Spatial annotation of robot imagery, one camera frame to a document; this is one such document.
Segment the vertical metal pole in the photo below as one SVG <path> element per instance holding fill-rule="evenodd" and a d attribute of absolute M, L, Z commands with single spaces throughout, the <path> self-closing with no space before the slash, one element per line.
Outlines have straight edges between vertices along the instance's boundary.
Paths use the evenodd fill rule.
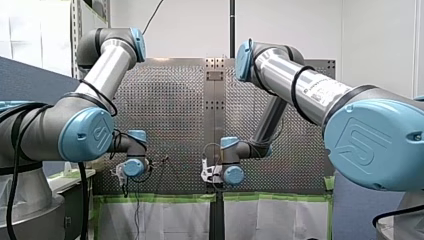
<path fill-rule="evenodd" d="M 230 0 L 230 58 L 236 55 L 236 0 Z"/>

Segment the dark gray surface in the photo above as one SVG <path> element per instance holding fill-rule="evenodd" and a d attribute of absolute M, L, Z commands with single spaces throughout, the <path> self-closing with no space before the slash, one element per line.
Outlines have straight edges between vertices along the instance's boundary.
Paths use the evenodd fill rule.
<path fill-rule="evenodd" d="M 78 86 L 73 78 L 0 57 L 0 101 L 27 100 L 54 104 Z M 63 162 L 44 162 L 47 176 L 63 171 Z"/>
<path fill-rule="evenodd" d="M 375 240 L 372 219 L 396 210 L 404 193 L 378 192 L 360 187 L 335 174 L 333 240 Z"/>

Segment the green tape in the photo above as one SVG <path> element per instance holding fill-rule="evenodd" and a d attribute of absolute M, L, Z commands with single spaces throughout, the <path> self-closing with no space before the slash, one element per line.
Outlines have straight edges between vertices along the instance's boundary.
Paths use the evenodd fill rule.
<path fill-rule="evenodd" d="M 99 239 L 99 222 L 100 222 L 100 209 L 102 207 L 102 198 L 94 197 L 93 199 L 93 224 L 94 224 L 94 240 Z"/>
<path fill-rule="evenodd" d="M 106 195 L 96 196 L 101 199 L 103 204 L 106 203 L 134 203 L 137 198 L 134 193 L 129 194 L 128 197 L 123 195 Z M 202 203 L 202 202 L 215 202 L 214 194 L 193 194 L 193 195 L 159 195 L 152 193 L 138 194 L 140 202 L 147 203 Z"/>
<path fill-rule="evenodd" d="M 332 199 L 331 195 L 298 195 L 286 193 L 224 193 L 224 201 L 227 202 L 240 202 L 240 201 L 257 201 L 263 200 L 280 200 L 292 202 L 329 202 Z"/>
<path fill-rule="evenodd" d="M 328 202 L 328 222 L 327 222 L 327 240 L 333 239 L 333 203 L 334 199 L 329 199 Z"/>
<path fill-rule="evenodd" d="M 324 177 L 324 183 L 327 191 L 332 191 L 334 189 L 334 176 Z"/>
<path fill-rule="evenodd" d="M 57 178 L 57 177 L 60 177 L 60 176 L 62 176 L 62 172 L 60 172 L 60 173 L 56 173 L 56 174 L 53 174 L 53 175 L 50 175 L 50 176 L 48 177 L 48 179 L 53 179 L 53 178 Z"/>

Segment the pegboard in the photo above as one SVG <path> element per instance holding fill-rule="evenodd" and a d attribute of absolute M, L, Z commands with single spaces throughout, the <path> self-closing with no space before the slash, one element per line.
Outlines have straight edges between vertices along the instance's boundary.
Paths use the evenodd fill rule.
<path fill-rule="evenodd" d="M 328 61 L 307 63 L 334 78 L 335 63 Z M 119 109 L 116 127 L 122 131 L 145 130 L 147 157 L 153 161 L 169 156 L 167 163 L 140 185 L 142 192 L 205 193 L 206 184 L 200 178 L 205 136 L 220 129 L 223 136 L 248 140 L 261 118 L 267 94 L 250 83 L 238 82 L 234 61 L 226 59 L 222 69 L 225 79 L 215 84 L 223 86 L 220 91 L 224 90 L 224 94 L 218 94 L 219 98 L 224 97 L 218 115 L 225 116 L 218 121 L 215 112 L 215 128 L 206 126 L 210 120 L 206 96 L 211 96 L 211 91 L 217 95 L 217 87 L 209 87 L 205 64 L 206 59 L 148 59 L 126 74 L 115 96 Z M 95 177 L 95 194 L 121 193 L 110 170 L 123 161 L 125 154 L 116 154 L 113 160 L 105 157 L 105 168 Z M 283 133 L 273 144 L 272 157 L 242 160 L 242 167 L 245 182 L 228 191 L 323 193 L 323 177 L 333 172 L 324 151 L 321 129 L 304 121 L 291 107 L 284 114 Z M 130 182 L 130 191 L 136 189 L 136 184 Z"/>
<path fill-rule="evenodd" d="M 203 78 L 204 59 L 152 60 L 127 72 L 115 95 L 119 114 L 116 127 L 126 132 L 147 133 L 147 158 L 166 164 L 155 169 L 140 185 L 143 192 L 204 193 L 200 178 L 204 146 Z M 121 193 L 118 179 L 110 170 L 125 161 L 125 154 L 113 160 L 105 157 L 105 168 L 95 177 L 96 194 Z M 136 184 L 130 182 L 130 191 Z"/>

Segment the light blue joint cap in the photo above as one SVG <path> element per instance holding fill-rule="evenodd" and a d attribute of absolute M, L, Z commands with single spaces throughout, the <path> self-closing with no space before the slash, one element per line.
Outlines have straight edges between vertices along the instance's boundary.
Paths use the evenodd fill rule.
<path fill-rule="evenodd" d="M 127 177 L 138 177 L 143 174 L 145 170 L 146 167 L 144 166 L 143 162 L 138 159 L 128 159 L 124 163 L 124 174 Z"/>
<path fill-rule="evenodd" d="M 59 136 L 59 153 L 65 161 L 83 162 L 99 158 L 112 143 L 113 119 L 98 107 L 76 113 Z"/>
<path fill-rule="evenodd" d="M 269 157 L 269 156 L 271 156 L 271 155 L 272 155 L 272 146 L 269 146 L 269 148 L 268 148 L 268 152 L 266 152 L 265 157 Z"/>
<path fill-rule="evenodd" d="M 226 149 L 236 145 L 240 140 L 238 137 L 223 137 L 221 138 L 221 149 Z"/>
<path fill-rule="evenodd" d="M 22 104 L 30 103 L 32 101 L 0 101 L 0 112 L 6 111 L 7 109 L 17 107 Z"/>
<path fill-rule="evenodd" d="M 346 105 L 329 120 L 325 147 L 334 167 L 375 190 L 424 189 L 424 112 L 406 103 L 368 99 Z"/>
<path fill-rule="evenodd" d="M 236 57 L 236 78 L 241 82 L 249 81 L 250 66 L 252 64 L 252 50 L 249 41 L 243 42 Z"/>
<path fill-rule="evenodd" d="M 137 62 L 144 62 L 146 60 L 146 45 L 144 37 L 138 28 L 130 28 L 134 38 L 135 47 L 137 50 Z"/>
<path fill-rule="evenodd" d="M 224 181 L 232 186 L 237 186 L 244 180 L 244 171 L 239 166 L 231 166 L 224 172 Z"/>
<path fill-rule="evenodd" d="M 147 134 L 143 130 L 128 130 L 128 135 L 141 141 L 143 143 L 147 143 Z"/>

